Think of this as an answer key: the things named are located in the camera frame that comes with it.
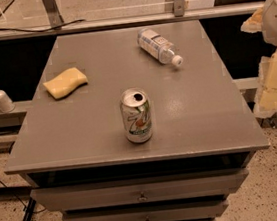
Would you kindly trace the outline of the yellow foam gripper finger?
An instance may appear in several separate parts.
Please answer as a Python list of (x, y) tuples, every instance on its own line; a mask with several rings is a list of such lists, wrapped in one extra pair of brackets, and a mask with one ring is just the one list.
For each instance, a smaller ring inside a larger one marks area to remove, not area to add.
[(270, 118), (277, 113), (277, 48), (271, 57), (261, 58), (258, 70), (253, 112), (257, 118)]
[(250, 16), (244, 23), (241, 25), (240, 30), (246, 33), (257, 33), (261, 32), (262, 29), (262, 16), (263, 9), (257, 9), (252, 16)]

